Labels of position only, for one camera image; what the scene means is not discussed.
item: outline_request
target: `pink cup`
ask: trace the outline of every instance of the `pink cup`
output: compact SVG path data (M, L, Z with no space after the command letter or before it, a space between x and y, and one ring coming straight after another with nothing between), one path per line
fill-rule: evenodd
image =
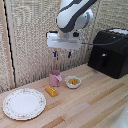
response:
M53 87L59 86L61 83L62 78L59 70L52 70L50 71L49 75L49 84Z

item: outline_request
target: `cable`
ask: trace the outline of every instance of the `cable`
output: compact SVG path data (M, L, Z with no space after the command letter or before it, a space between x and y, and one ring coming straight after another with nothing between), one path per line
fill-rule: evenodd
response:
M111 43L108 43L108 44L89 44L89 43L82 43L82 44L88 44L88 45L102 45L102 46L104 46L104 45L111 45L111 44L114 44L114 43L117 43L118 41L121 41L122 39L124 39L125 37L127 37L128 38L128 34L126 35L126 36L123 36L122 38L120 38L120 39L118 39L118 40L116 40L116 41L114 41L114 42L111 42Z

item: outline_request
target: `wooden countertop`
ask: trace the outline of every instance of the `wooden countertop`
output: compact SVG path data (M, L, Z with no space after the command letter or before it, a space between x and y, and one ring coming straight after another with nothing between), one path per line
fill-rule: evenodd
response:
M16 121L7 117L2 108L5 97L14 90L0 94L0 128L109 128L128 101L128 75L116 80L87 65L61 73L63 81L55 89L59 95L52 98L45 88L49 78L25 85L42 92L46 98L45 110L36 118ZM64 78L75 75L82 83L69 89Z

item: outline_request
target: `small bowl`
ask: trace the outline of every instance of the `small bowl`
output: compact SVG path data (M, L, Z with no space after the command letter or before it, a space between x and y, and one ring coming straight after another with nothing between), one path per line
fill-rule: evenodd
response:
M74 84L69 84L68 81L69 79L78 79L78 84L74 85ZM65 82L66 82L66 85L69 87L69 88L78 88L79 85L81 84L81 80L76 77L76 76L68 76L65 78Z

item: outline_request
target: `wood grain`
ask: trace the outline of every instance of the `wood grain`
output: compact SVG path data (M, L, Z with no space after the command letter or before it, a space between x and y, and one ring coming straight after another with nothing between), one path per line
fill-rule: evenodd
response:
M27 121L16 121L2 111L4 98L14 90L0 95L0 128L110 128L128 102L128 75L113 79L95 72L87 65L61 73L62 83L55 87L59 95L51 97L45 88L49 78L20 88L33 88L46 98L45 110ZM69 89L65 77L75 75L82 80L77 89Z

